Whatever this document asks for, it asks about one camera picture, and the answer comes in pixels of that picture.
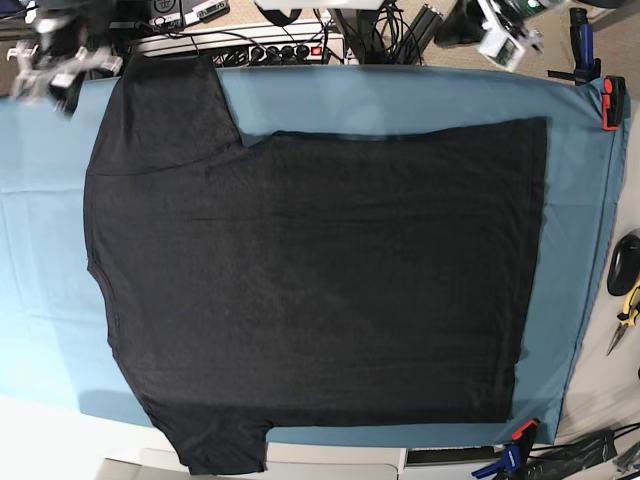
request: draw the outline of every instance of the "yellow pliers handle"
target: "yellow pliers handle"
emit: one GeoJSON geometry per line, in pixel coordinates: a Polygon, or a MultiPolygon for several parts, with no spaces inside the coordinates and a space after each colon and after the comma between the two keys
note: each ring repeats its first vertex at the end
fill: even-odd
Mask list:
{"type": "Polygon", "coordinates": [[[624,298],[624,305],[622,306],[622,312],[618,314],[618,320],[622,325],[629,325],[635,327],[636,317],[638,316],[638,298],[640,297],[640,276],[636,280],[627,296],[624,298]]]}

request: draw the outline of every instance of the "power strip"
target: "power strip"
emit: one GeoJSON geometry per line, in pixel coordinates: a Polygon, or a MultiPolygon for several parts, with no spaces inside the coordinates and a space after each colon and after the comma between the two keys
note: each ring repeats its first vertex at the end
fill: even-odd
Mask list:
{"type": "MultiPolygon", "coordinates": [[[[132,41],[132,47],[137,53],[142,53],[148,57],[194,52],[196,46],[199,50],[247,46],[250,49],[249,54],[251,54],[251,50],[257,47],[255,43],[265,49],[268,47],[281,49],[284,46],[293,46],[294,54],[295,47],[301,44],[309,47],[309,50],[313,47],[323,47],[324,27],[316,19],[297,20],[285,28],[286,30],[270,23],[207,29],[198,28],[184,32],[197,32],[198,35],[194,37],[166,38],[164,36],[154,36],[132,41]],[[251,40],[227,35],[223,31],[242,35],[251,40]]],[[[331,49],[331,52],[339,59],[344,59],[345,48],[342,34],[329,32],[327,48],[331,49]]],[[[321,53],[319,55],[311,55],[310,51],[309,55],[310,61],[320,61],[322,58],[321,53]]]]}
{"type": "Polygon", "coordinates": [[[344,41],[342,38],[329,38],[324,51],[324,39],[301,43],[265,43],[261,47],[249,47],[249,65],[270,65],[273,63],[322,63],[325,56],[331,54],[340,60],[344,58],[344,41]]]}

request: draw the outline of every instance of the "t-shirt sleeve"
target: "t-shirt sleeve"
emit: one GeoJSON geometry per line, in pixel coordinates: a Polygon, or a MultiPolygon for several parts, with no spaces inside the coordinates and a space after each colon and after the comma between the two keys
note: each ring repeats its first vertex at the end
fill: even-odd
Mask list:
{"type": "Polygon", "coordinates": [[[232,146],[240,137],[210,58],[138,56],[113,89],[92,154],[101,161],[87,173],[139,175],[212,155],[224,161],[232,146]]]}
{"type": "Polygon", "coordinates": [[[266,421],[210,406],[145,405],[145,410],[192,475],[265,470],[265,437],[270,428],[266,421]]]}

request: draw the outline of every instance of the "pliers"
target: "pliers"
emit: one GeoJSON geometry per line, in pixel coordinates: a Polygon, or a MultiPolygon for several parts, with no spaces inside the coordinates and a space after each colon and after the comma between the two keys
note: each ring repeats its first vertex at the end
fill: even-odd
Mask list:
{"type": "Polygon", "coordinates": [[[611,343],[609,344],[609,349],[607,350],[607,356],[613,351],[614,348],[620,343],[622,337],[629,327],[636,326],[636,317],[640,312],[640,277],[636,280],[635,285],[627,296],[624,298],[624,306],[622,307],[622,312],[618,314],[618,321],[620,324],[618,328],[616,328],[615,333],[613,334],[613,338],[611,339],[611,343]]]}

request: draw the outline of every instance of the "electronic device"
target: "electronic device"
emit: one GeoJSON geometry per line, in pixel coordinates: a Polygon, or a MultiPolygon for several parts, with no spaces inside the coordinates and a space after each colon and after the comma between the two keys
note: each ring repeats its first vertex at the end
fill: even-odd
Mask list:
{"type": "Polygon", "coordinates": [[[262,60],[264,60],[266,53],[258,51],[256,48],[258,46],[263,51],[270,47],[277,48],[278,56],[282,47],[291,46],[294,48],[295,56],[295,47],[305,45],[309,48],[307,58],[310,63],[319,63],[322,58],[322,52],[330,53],[339,59],[343,59],[345,56],[343,35],[334,29],[329,29],[326,34],[327,51],[324,51],[324,37],[324,24],[314,18],[297,20],[287,26],[286,30],[275,25],[262,23],[199,29],[197,36],[177,39],[155,35],[133,41],[131,47],[136,53],[142,53],[148,57],[156,57],[193,54],[198,51],[202,54],[208,50],[244,46],[247,47],[250,53],[249,58],[251,58],[251,55],[254,56],[255,63],[251,64],[262,65],[262,60]],[[323,48],[320,55],[318,55],[319,52],[315,49],[316,47],[323,48]]]}
{"type": "Polygon", "coordinates": [[[249,65],[300,65],[323,63],[321,42],[276,43],[249,47],[249,65]]]}
{"type": "Polygon", "coordinates": [[[165,31],[184,26],[180,0],[149,0],[149,25],[165,31]]]}
{"type": "Polygon", "coordinates": [[[185,26],[203,20],[212,20],[228,13],[229,10],[228,0],[182,0],[182,16],[185,26]]]}

